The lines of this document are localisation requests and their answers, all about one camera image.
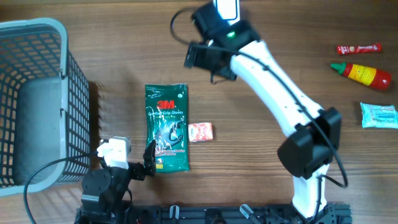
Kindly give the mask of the green 3M gloves packet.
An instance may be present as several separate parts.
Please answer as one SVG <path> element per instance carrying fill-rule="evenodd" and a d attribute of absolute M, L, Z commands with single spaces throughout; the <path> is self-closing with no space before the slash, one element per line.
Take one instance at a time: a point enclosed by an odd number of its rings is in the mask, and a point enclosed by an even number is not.
<path fill-rule="evenodd" d="M 188 158 L 188 88 L 185 83 L 145 86 L 147 142 L 156 141 L 157 172 L 190 170 Z"/>

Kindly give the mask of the small red patterned box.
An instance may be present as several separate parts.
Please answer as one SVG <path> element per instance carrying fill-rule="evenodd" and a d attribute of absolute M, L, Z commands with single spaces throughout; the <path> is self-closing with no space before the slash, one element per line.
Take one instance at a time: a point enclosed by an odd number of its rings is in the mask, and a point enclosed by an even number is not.
<path fill-rule="evenodd" d="M 190 142 L 210 141 L 213 139 L 213 125 L 211 123 L 193 123 L 188 125 Z"/>

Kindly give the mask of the red stick sachet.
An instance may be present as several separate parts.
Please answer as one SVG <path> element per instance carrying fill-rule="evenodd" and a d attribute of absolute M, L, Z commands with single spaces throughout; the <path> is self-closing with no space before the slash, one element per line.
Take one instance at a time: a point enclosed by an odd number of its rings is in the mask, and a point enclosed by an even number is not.
<path fill-rule="evenodd" d="M 379 53 L 382 52 L 382 46 L 380 43 L 365 46 L 338 45 L 336 51 L 338 55 Z"/>

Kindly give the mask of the red yellow sauce bottle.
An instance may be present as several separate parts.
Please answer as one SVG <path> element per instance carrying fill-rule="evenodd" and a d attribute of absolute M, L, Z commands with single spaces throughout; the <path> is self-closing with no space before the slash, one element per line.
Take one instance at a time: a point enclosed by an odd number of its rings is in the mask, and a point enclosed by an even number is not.
<path fill-rule="evenodd" d="M 389 88 L 392 76 L 390 73 L 372 67 L 353 63 L 332 63 L 331 68 L 345 78 L 354 80 L 375 90 Z"/>

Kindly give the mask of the light blue wipes pack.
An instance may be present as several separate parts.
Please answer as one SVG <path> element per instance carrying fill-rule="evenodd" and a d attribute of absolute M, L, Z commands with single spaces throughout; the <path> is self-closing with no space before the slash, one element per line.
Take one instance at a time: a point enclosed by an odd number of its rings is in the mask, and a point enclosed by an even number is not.
<path fill-rule="evenodd" d="M 397 129 L 397 111 L 394 105 L 380 106 L 360 103 L 363 128 Z"/>

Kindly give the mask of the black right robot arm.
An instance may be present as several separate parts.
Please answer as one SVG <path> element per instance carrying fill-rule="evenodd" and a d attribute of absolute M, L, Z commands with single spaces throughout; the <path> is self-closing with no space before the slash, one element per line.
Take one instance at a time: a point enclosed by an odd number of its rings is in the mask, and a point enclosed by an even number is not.
<path fill-rule="evenodd" d="M 190 42 L 185 66 L 240 78 L 255 92 L 286 136 L 277 155 L 293 177 L 292 209 L 304 223 L 318 223 L 327 213 L 325 181 L 342 188 L 348 183 L 338 155 L 341 115 L 323 109 L 290 79 L 248 21 L 222 16 L 218 6 L 213 1 L 194 10 L 202 40 Z"/>

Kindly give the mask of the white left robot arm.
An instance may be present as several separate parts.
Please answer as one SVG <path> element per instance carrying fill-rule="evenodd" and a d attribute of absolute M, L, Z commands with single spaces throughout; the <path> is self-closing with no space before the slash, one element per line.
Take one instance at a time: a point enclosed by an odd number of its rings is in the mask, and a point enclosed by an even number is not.
<path fill-rule="evenodd" d="M 155 149 L 157 143 L 151 141 L 143 154 L 144 162 L 133 163 L 127 160 L 131 151 L 128 138 L 113 137 L 102 141 L 96 150 L 101 158 L 102 168 L 90 171 L 82 181 L 82 206 L 77 209 L 75 223 L 142 223 L 134 211 L 132 201 L 123 199 L 129 190 L 131 180 L 143 181 L 156 173 Z"/>

